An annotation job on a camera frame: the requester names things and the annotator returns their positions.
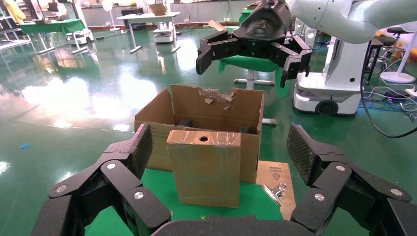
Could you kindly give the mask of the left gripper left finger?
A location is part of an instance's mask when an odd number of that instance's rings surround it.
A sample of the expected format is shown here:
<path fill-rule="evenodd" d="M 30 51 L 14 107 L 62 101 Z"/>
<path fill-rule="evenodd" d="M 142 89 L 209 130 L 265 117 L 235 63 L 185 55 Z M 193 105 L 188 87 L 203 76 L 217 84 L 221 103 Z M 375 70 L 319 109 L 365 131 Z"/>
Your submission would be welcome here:
<path fill-rule="evenodd" d="M 148 124 L 131 139 L 110 144 L 93 165 L 50 189 L 32 235 L 83 236 L 108 207 L 132 234 L 152 235 L 171 220 L 169 209 L 142 182 L 152 148 Z"/>

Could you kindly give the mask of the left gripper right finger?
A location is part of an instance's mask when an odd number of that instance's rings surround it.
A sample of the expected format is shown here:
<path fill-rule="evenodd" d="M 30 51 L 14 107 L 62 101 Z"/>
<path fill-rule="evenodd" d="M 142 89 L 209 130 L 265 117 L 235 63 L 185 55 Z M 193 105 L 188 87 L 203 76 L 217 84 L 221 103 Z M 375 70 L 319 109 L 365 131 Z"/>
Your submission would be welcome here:
<path fill-rule="evenodd" d="M 309 190 L 291 221 L 319 236 L 335 211 L 347 211 L 371 236 L 414 236 L 417 206 L 411 195 L 354 164 L 337 146 L 290 127 L 287 152 Z"/>

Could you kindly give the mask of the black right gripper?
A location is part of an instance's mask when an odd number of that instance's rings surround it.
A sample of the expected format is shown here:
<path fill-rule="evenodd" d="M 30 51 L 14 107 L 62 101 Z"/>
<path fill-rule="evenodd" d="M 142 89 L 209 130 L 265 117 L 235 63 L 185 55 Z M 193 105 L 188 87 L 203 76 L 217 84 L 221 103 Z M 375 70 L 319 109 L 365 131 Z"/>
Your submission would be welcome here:
<path fill-rule="evenodd" d="M 284 0 L 263 0 L 234 31 L 222 30 L 200 40 L 196 73 L 202 75 L 212 61 L 236 55 L 269 58 L 282 68 L 279 86 L 295 80 L 298 73 L 310 72 L 313 50 L 298 35 L 285 41 L 291 13 Z"/>

